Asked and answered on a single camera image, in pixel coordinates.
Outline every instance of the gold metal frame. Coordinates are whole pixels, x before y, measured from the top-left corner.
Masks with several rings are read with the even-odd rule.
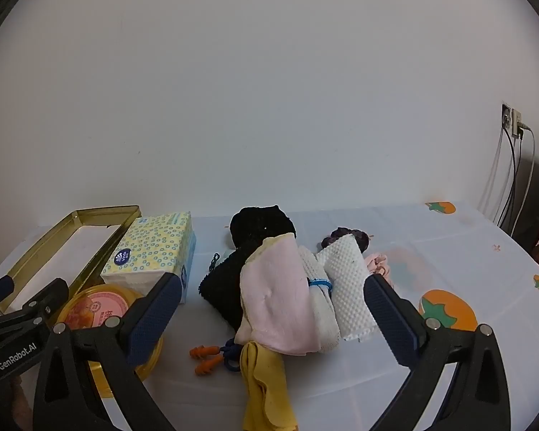
[[[82,209],[68,214],[40,238],[20,260],[10,269],[8,275],[14,280],[14,292],[0,302],[0,313],[4,314],[10,303],[18,296],[34,275],[46,264],[54,254],[84,226],[120,225],[102,247],[94,254],[82,272],[78,274],[69,287],[72,298],[81,290],[104,283],[100,274],[112,251],[118,246],[122,237],[135,219],[142,213],[138,205],[121,205],[118,207],[98,207]]]

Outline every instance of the folded cloth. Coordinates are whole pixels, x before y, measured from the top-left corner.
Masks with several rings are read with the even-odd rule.
[[[319,337],[319,352],[327,353],[337,347],[340,342],[340,328],[337,325],[336,314],[329,295],[332,284],[313,253],[305,246],[300,246],[298,250],[310,283],[309,293],[312,297],[315,326]]]
[[[364,259],[367,270],[370,274],[380,274],[393,287],[393,282],[390,279],[391,268],[387,262],[387,256],[382,253],[373,253],[365,256]]]
[[[249,396],[244,430],[297,430],[282,356],[256,342],[248,342],[241,351],[240,369]]]
[[[258,246],[257,242],[244,242],[226,260],[216,265],[198,287],[199,294],[218,310],[234,330],[240,327],[244,315],[240,298],[240,272]]]
[[[293,233],[263,241],[241,270],[240,289],[244,316],[237,344],[255,341],[298,356],[319,350],[308,279]]]
[[[332,304],[343,340],[363,340],[378,329],[363,298],[369,270],[353,235],[345,235],[316,255],[333,283]]]
[[[248,240],[262,244],[264,238],[285,233],[295,235],[294,224],[277,205],[272,207],[244,207],[231,218],[231,239],[236,247]]]

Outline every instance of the blue hair tie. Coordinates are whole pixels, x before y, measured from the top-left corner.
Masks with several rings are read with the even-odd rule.
[[[224,366],[228,371],[240,372],[240,355],[243,345],[236,344],[233,337],[226,342],[226,345],[220,348],[220,352],[224,354]]]
[[[325,279],[315,279],[313,281],[311,281],[310,279],[308,279],[308,284],[309,286],[319,286],[319,285],[323,285],[325,287],[328,288],[328,292],[329,292],[329,298],[332,297],[332,290],[333,290],[333,285],[330,281],[326,281]]]

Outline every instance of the pink towel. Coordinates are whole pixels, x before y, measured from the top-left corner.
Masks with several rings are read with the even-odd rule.
[[[241,270],[244,318],[236,344],[302,356],[319,350],[308,279],[293,233],[266,238]]]

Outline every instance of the tissue box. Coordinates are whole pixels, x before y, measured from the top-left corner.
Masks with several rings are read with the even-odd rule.
[[[147,295],[171,272],[181,279],[184,303],[195,245],[189,212],[137,218],[104,266],[102,279]]]

